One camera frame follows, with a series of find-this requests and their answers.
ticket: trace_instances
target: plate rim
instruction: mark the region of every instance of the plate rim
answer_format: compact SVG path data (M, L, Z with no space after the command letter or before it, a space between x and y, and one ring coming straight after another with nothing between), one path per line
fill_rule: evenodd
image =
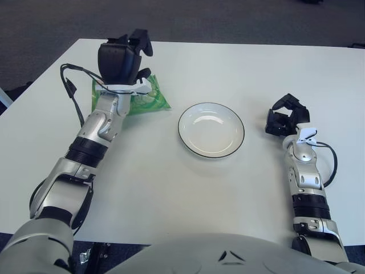
M223 156L217 156L217 157L214 157L214 156L206 156L206 155L203 155L203 154L199 154L198 152L196 151L193 151L183 140L183 138L181 137L181 134L180 134L180 120L181 120L181 117L183 117L183 115L185 114L185 112L187 112L190 108L194 107L194 106L197 106L199 104L218 104L222 107L225 107L225 108L228 108L231 112L233 112L235 114L235 116L237 116L238 120L241 122L241 125L242 125L242 128L244 129L244 135L242 137L242 140L241 140L241 143L240 145L232 152L226 154L226 155L223 155ZM245 135L246 135L246 131L245 131L245 126L244 126L244 123L242 122L241 118L238 116L238 114L232 110L231 108L223 105L223 104L219 104L219 103L215 103L215 102L201 102L201 103L196 103L196 104L193 104L191 105L190 107L188 107L186 110L184 110L184 112L180 115L179 117L179 121L177 122L177 132L179 133L179 137L180 137L180 140L183 142L183 144L185 145L185 147L187 147L190 151L194 152L195 154L199 155L199 156L202 156L202 157L205 157L205 158L209 158L209 159L219 159L219 158L224 158L224 157L227 157L233 153L235 153L242 145L242 143L244 142L244 139L245 139Z

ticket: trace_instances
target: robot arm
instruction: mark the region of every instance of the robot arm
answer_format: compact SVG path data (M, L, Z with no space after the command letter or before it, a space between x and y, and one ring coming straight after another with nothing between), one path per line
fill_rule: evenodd
M121 130L131 96L151 91L146 80L150 70L138 72L140 50L152 55L145 30L136 30L129 41L125 35L100 46L99 70L106 89L87 120L80 120L82 128L65 157L32 195L31 220L16 231L0 254L0 273L72 272L72 230L80 228L86 218L98 165Z
M281 107L290 116L273 112ZM336 222L331 220L325 186L316 167L317 129L309 125L309 112L299 100L285 95L269 110L267 133L287 136L283 141L285 162L293 200L293 228L298 234L292 248L333 264L348 262Z

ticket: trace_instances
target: silver arm segment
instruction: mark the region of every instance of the silver arm segment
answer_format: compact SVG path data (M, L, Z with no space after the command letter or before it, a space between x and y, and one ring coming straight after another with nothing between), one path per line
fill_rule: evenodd
M144 79L141 83L145 93L149 93L149 82ZM79 228L86 218L98 165L121 130L130 101L130 94L101 93L96 109L67 155L57 161L35 193L30 203L32 220L14 234L0 253L0 273L72 272L72 229Z
M336 222L331 220L325 188L316 167L317 155L310 144L315 139L305 139L315 135L315 128L304 128L298 124L297 135L289 135L283 141L287 175L293 199L293 227L298 237L293 240L293 248L323 261L347 262Z

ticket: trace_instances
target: black ribbed joint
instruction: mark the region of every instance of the black ribbed joint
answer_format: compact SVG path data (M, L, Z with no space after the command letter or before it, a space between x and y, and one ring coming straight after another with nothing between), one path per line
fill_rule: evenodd
M330 208L324 196L296 194L292 198L295 217L315 217L331 220Z
M97 167L107 150L108 147L93 140L76 137L65 158L90 167Z

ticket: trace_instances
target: white bracket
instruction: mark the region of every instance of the white bracket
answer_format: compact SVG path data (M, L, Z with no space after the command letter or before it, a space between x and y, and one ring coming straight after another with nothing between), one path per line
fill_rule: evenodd
M103 86L105 86L109 90L116 92L125 92L129 95L146 95L152 91L151 83L145 78L138 79L137 83L132 86L129 86L127 84L107 84ZM107 91L99 84L95 86L95 90Z

